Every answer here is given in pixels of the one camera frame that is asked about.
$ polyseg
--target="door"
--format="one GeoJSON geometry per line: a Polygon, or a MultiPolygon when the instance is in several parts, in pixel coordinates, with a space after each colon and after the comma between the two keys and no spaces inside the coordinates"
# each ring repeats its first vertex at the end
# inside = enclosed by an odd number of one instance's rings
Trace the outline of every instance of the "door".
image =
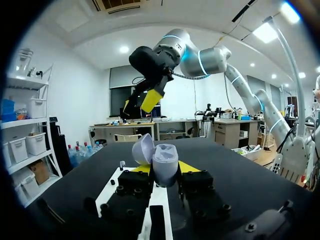
{"type": "Polygon", "coordinates": [[[293,115],[294,117],[298,117],[298,101],[297,101],[297,97],[296,96],[288,96],[288,104],[293,104],[294,105],[294,111],[293,111],[293,115]]]}

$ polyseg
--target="yellow pad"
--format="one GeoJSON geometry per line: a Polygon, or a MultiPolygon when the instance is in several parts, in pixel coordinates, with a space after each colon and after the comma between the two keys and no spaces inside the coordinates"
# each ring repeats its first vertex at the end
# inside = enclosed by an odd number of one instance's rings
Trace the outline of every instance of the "yellow pad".
{"type": "Polygon", "coordinates": [[[150,113],[154,109],[155,105],[162,99],[163,96],[158,93],[156,90],[151,89],[146,94],[144,101],[141,105],[141,109],[146,113],[150,113]]]}
{"type": "Polygon", "coordinates": [[[148,165],[141,165],[133,169],[131,172],[139,172],[142,171],[144,173],[147,173],[149,175],[150,173],[151,164],[148,165]]]}
{"type": "MultiPolygon", "coordinates": [[[[195,167],[193,166],[190,166],[186,163],[184,163],[183,161],[179,161],[179,166],[180,166],[180,170],[181,170],[181,173],[187,173],[189,171],[191,172],[201,172],[201,170],[199,169],[196,169],[195,167]]],[[[133,169],[131,172],[139,172],[139,171],[142,171],[144,173],[147,173],[149,175],[150,173],[150,168],[151,168],[151,165],[148,164],[148,165],[141,165],[141,166],[138,166],[136,167],[135,169],[133,169]]]]}
{"type": "Polygon", "coordinates": [[[195,167],[193,166],[190,166],[186,163],[184,163],[183,161],[179,161],[179,166],[180,166],[180,170],[181,170],[181,173],[187,173],[189,171],[191,172],[201,172],[201,170],[199,169],[196,169],[195,167]]]}
{"type": "Polygon", "coordinates": [[[125,100],[125,104],[124,104],[124,108],[123,109],[126,109],[126,106],[128,105],[129,103],[129,100],[125,100]]]}

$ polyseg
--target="white wall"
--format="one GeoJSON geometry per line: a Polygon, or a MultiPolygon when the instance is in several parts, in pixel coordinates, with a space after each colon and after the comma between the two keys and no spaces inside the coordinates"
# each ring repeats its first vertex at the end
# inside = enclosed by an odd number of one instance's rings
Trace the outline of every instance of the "white wall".
{"type": "MultiPolygon", "coordinates": [[[[182,74],[177,67],[174,71],[182,74]]],[[[247,109],[227,79],[227,89],[230,103],[235,108],[242,108],[243,113],[247,109]]],[[[190,80],[174,76],[174,80],[167,83],[164,88],[165,95],[161,100],[161,114],[172,119],[187,118],[193,119],[196,111],[205,111],[207,104],[211,109],[230,109],[227,100],[224,74],[214,74],[199,80],[190,80]]]]}
{"type": "Polygon", "coordinates": [[[57,116],[67,144],[90,142],[88,126],[109,116],[109,75],[82,59],[62,40],[35,24],[21,48],[34,54],[30,68],[45,71],[54,63],[48,92],[48,114],[57,116]]]}
{"type": "MultiPolygon", "coordinates": [[[[182,74],[179,67],[174,71],[182,74]]],[[[194,80],[173,77],[174,80],[164,88],[164,98],[160,101],[161,115],[172,119],[193,119],[196,112],[194,80]]]]}
{"type": "MultiPolygon", "coordinates": [[[[197,96],[201,98],[201,107],[197,110],[206,110],[207,104],[211,104],[211,109],[221,108],[222,110],[231,109],[225,86],[225,78],[223,73],[210,75],[205,79],[198,80],[200,91],[196,91],[197,96]]],[[[231,105],[234,108],[242,108],[243,113],[247,113],[244,102],[236,89],[226,79],[227,91],[231,105]]]]}
{"type": "Polygon", "coordinates": [[[305,116],[306,117],[312,115],[312,107],[313,107],[313,102],[315,99],[315,95],[312,92],[314,88],[315,88],[315,86],[304,86],[303,87],[305,116]]]}

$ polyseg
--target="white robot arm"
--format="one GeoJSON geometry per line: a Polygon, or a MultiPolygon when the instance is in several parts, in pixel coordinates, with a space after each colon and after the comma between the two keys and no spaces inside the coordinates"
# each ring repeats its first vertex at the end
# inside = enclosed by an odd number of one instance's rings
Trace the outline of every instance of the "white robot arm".
{"type": "MultiPolygon", "coordinates": [[[[252,93],[247,81],[240,72],[227,63],[231,52],[224,46],[199,50],[191,41],[190,35],[182,29],[167,33],[153,49],[154,52],[165,51],[180,66],[187,77],[199,77],[224,73],[241,96],[251,115],[262,111],[266,125],[278,146],[278,155],[271,170],[292,182],[302,177],[307,182],[318,161],[314,139],[295,136],[276,106],[269,99],[266,91],[260,89],[252,93]]],[[[320,138],[320,130],[315,136],[320,138]]]]}

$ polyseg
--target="cardboard box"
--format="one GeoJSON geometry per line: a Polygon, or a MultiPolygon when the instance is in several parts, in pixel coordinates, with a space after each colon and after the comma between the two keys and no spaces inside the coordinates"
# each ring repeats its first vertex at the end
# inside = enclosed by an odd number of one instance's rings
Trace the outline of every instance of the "cardboard box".
{"type": "Polygon", "coordinates": [[[29,165],[29,168],[35,175],[38,185],[43,184],[49,179],[49,172],[45,163],[40,159],[29,165]]]}

